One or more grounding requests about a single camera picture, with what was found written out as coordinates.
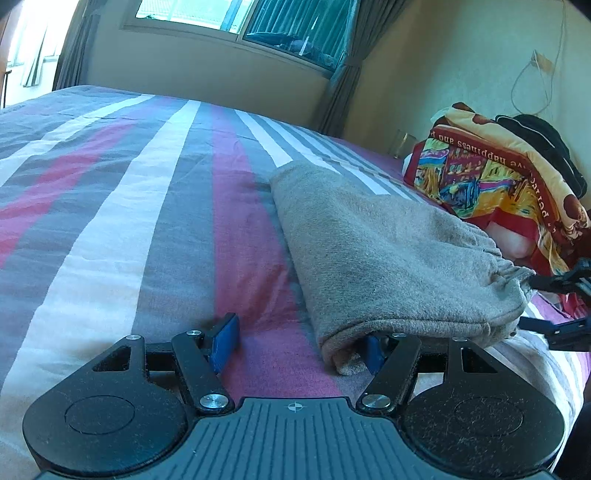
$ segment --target teal curtain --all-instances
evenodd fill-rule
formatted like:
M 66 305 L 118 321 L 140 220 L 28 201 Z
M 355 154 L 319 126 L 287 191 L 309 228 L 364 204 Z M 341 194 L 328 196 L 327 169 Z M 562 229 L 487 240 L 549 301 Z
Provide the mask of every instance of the teal curtain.
M 248 33 L 284 33 L 339 60 L 349 0 L 262 0 Z

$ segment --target circular pad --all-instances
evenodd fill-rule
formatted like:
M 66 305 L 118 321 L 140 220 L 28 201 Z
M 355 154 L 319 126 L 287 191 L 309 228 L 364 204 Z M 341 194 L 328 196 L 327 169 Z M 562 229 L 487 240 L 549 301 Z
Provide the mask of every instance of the circular pad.
M 412 399 L 401 427 L 413 449 L 470 478 L 520 477 L 548 466 L 564 433 L 560 412 L 525 382 L 503 385 L 497 375 L 464 374 L 466 381 L 444 382 Z
M 108 411 L 108 416 L 96 416 Z M 66 422 L 87 435 L 104 435 L 124 428 L 134 419 L 135 407 L 127 400 L 112 395 L 97 395 L 73 403 L 66 411 Z
M 456 406 L 453 414 L 467 432 L 484 437 L 509 435 L 523 422 L 520 409 L 509 401 L 495 397 L 464 400 Z

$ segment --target curtain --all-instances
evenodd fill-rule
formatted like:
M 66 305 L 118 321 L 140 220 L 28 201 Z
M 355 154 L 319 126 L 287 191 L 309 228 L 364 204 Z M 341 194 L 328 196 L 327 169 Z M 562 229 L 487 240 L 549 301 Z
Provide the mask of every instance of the curtain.
M 79 0 L 57 61 L 54 90 L 84 83 L 101 9 L 106 3 L 107 0 Z
M 398 18 L 408 0 L 352 0 L 345 33 L 345 54 L 320 100 L 313 128 L 324 135 L 339 137 L 355 88 L 361 64 L 375 44 Z
M 337 62 L 348 6 L 348 0 L 262 0 L 248 33 L 284 33 L 301 40 L 310 36 L 315 47 Z
M 36 39 L 35 51 L 33 57 L 25 63 L 25 70 L 22 73 L 21 85 L 23 87 L 36 87 L 41 83 L 41 68 L 43 67 L 43 43 L 47 34 L 47 25 L 45 29 L 39 32 L 41 35 Z

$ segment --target gray curtain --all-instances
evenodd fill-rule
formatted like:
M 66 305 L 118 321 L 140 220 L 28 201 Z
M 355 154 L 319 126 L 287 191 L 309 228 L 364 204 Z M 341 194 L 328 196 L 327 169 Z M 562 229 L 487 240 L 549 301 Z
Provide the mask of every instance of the gray curtain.
M 43 51 L 43 43 L 47 34 L 47 26 L 39 34 L 40 36 L 37 39 L 37 46 L 35 47 L 33 57 L 27 60 L 22 73 L 21 85 L 23 87 L 36 87 L 41 83 L 41 69 L 43 68 L 43 56 L 41 56 L 41 52 Z
M 312 127 L 324 135 L 339 137 L 361 73 L 361 64 L 380 37 L 392 25 L 409 0 L 352 0 L 345 54 L 320 100 Z
M 82 85 L 86 81 L 89 53 L 99 25 L 101 9 L 107 1 L 79 0 L 57 61 L 54 90 Z

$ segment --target electrical cable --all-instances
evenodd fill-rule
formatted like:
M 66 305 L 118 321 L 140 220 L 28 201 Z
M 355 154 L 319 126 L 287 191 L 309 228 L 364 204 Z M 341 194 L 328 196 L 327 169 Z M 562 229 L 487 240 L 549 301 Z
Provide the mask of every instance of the electrical cable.
M 550 95 L 548 95 L 548 92 L 546 90 L 546 85 L 544 82 L 544 78 L 542 76 L 540 64 L 538 63 L 538 56 L 537 56 L 537 54 L 535 54 L 534 55 L 535 65 L 537 66 L 538 72 L 540 73 L 540 77 L 542 78 L 542 85 L 544 85 L 544 93 L 546 95 L 546 104 L 540 110 L 538 110 L 536 113 L 530 113 L 529 115 L 537 116 L 540 113 L 542 113 L 544 110 L 546 110 L 550 106 L 550 104 L 552 103 L 552 99 L 554 96 L 554 75 L 556 74 L 556 67 L 558 65 L 560 53 L 562 52 L 563 40 L 564 40 L 564 30 L 566 29 L 566 1 L 565 0 L 561 0 L 561 1 L 562 1 L 562 23 L 560 25 L 560 39 L 558 41 L 558 51 L 556 52 L 556 58 L 554 59 L 554 64 L 552 65 L 552 73 L 550 74 Z M 513 105 L 513 108 L 515 108 L 515 110 L 517 110 L 521 114 L 525 114 L 526 112 L 523 112 L 522 110 L 520 110 L 520 108 L 517 107 L 517 105 L 515 104 L 515 88 L 517 87 L 517 83 L 519 82 L 519 79 L 523 76 L 524 72 L 530 66 L 531 66 L 531 61 L 529 61 L 525 65 L 525 67 L 523 67 L 523 69 L 521 69 L 521 71 L 519 72 L 519 75 L 517 76 L 517 78 L 515 79 L 515 82 L 513 83 L 513 87 L 511 88 L 511 104 Z

